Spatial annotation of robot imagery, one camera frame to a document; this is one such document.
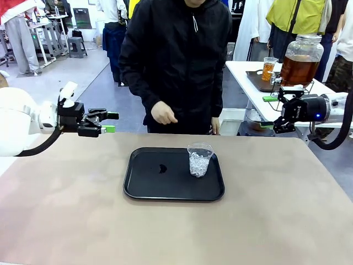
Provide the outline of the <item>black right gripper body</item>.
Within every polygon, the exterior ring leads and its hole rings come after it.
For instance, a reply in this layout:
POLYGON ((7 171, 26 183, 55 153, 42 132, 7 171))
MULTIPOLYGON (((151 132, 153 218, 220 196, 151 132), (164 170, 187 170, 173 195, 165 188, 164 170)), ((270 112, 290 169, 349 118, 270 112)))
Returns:
POLYGON ((282 106, 281 116, 287 122, 323 121, 327 115, 327 102, 322 96, 292 98, 282 106))

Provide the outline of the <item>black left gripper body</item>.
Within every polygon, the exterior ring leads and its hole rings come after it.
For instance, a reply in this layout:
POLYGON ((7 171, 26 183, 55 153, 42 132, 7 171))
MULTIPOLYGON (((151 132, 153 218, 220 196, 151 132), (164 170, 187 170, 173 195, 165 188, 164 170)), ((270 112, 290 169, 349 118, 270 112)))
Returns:
POLYGON ((84 104, 74 102, 72 107, 58 106, 58 121, 63 133, 76 133, 85 115, 84 104))

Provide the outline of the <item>person's right hand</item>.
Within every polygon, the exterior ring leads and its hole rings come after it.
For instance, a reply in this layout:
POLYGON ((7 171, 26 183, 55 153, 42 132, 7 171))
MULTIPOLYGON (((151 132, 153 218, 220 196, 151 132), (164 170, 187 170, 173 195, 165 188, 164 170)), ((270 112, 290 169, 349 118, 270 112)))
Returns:
POLYGON ((161 100, 152 107, 151 114, 153 119, 159 124, 167 125, 178 122, 171 107, 161 100))

